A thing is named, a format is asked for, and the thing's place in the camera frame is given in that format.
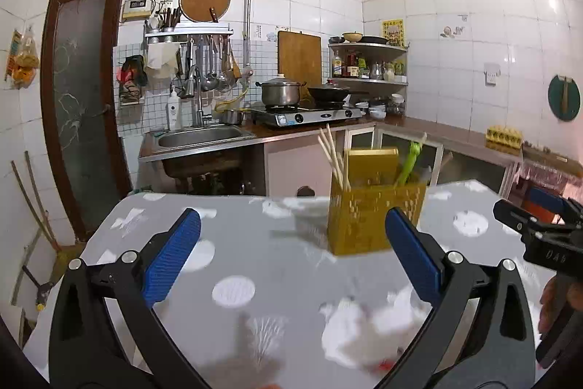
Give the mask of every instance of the screw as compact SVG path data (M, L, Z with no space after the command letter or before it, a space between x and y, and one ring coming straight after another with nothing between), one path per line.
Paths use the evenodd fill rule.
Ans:
M448 253L447 258L454 264L459 264L463 261L463 256L458 251L451 251Z
M503 260L502 265L507 271L513 271L514 269L516 269L516 264L514 264L514 261L510 259Z
M81 267L81 264L83 264L83 261L81 259L77 258L72 259L71 262L69 263L69 269L72 271L76 271Z
M138 253L136 251L125 251L121 255L121 262L125 262L126 264L131 264L138 259Z

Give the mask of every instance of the plastic bag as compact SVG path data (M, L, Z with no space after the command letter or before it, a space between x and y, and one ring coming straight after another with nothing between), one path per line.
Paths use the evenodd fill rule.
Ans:
M36 75L36 69L40 65L32 26L28 26L26 29L15 62L16 70L12 73L15 86L17 88L29 86Z

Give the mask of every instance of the hand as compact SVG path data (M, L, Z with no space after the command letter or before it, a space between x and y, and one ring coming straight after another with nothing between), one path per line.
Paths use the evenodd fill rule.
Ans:
M557 278L550 279L544 286L543 295L540 297L540 303L543 305L540 309L539 332L546 333L552 323L553 300L557 292ZM567 301L578 311L583 311L583 284L575 282L571 284L567 291Z

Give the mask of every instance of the soap dispenser bottle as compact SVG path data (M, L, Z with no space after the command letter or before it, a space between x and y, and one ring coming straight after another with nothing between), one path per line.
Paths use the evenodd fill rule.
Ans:
M170 87L170 97L166 105L166 113L168 116L168 128L171 131L180 129L180 98L176 94L174 86Z

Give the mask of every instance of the green round board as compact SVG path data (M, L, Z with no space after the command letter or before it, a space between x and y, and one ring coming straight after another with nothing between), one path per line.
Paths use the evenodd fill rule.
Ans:
M555 75L549 84L549 106L561 121L572 121L579 114L581 96L575 80L567 82L567 111L563 113L564 77Z

